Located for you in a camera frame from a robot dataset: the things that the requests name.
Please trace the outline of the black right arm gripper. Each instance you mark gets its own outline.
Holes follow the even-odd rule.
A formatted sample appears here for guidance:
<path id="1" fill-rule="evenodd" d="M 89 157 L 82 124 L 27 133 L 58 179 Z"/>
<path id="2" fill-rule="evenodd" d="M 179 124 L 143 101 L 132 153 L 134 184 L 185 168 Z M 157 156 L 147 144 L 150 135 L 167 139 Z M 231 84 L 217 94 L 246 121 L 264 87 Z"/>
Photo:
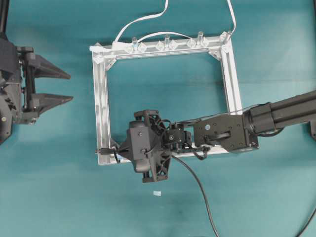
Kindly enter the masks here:
<path id="1" fill-rule="evenodd" d="M 9 81 L 10 110 L 16 124 L 35 124 L 40 114 L 70 102 L 74 97 L 36 93 L 35 78 L 70 79 L 71 76 L 34 53 L 32 47 L 17 50 L 17 70 Z"/>

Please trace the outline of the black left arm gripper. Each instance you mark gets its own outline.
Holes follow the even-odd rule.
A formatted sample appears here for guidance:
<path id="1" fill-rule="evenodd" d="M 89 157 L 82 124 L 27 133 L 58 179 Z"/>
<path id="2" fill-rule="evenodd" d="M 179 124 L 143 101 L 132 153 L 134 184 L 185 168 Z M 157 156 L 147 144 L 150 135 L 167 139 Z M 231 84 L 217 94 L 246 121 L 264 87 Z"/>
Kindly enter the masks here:
<path id="1" fill-rule="evenodd" d="M 173 153 L 184 153 L 192 147 L 192 135 L 184 125 L 162 119 L 157 110 L 142 110 L 134 113 L 135 120 L 142 120 L 157 135 L 156 143 L 150 154 L 151 168 L 142 173 L 142 182 L 158 182 L 168 178 L 168 170 Z M 129 152 L 129 147 L 115 148 L 116 153 Z"/>

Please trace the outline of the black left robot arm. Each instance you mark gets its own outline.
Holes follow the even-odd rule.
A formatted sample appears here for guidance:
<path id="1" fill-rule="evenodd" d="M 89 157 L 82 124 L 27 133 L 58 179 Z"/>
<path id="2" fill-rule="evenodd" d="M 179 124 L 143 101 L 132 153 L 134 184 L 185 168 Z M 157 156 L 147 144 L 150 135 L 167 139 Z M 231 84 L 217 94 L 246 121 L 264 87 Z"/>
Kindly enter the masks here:
<path id="1" fill-rule="evenodd" d="M 131 161 L 143 182 L 157 182 L 168 178 L 173 154 L 192 153 L 203 160 L 216 145 L 232 153 L 256 150 L 259 137 L 275 136 L 287 126 L 314 120 L 316 93 L 180 122 L 161 119 L 155 110 L 139 111 L 134 117 L 126 140 L 112 146 L 111 152 Z"/>

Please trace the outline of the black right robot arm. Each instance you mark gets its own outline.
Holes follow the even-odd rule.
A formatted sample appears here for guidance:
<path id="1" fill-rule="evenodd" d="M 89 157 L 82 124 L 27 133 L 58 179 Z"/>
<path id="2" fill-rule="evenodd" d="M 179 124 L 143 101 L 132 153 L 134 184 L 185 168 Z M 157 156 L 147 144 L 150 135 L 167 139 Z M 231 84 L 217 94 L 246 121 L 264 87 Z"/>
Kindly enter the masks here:
<path id="1" fill-rule="evenodd" d="M 73 97 L 37 93 L 36 78 L 70 79 L 71 76 L 34 53 L 16 46 L 6 35 L 9 1 L 0 2 L 0 141 L 11 136 L 13 124 L 34 124 L 41 114 L 70 102 Z"/>

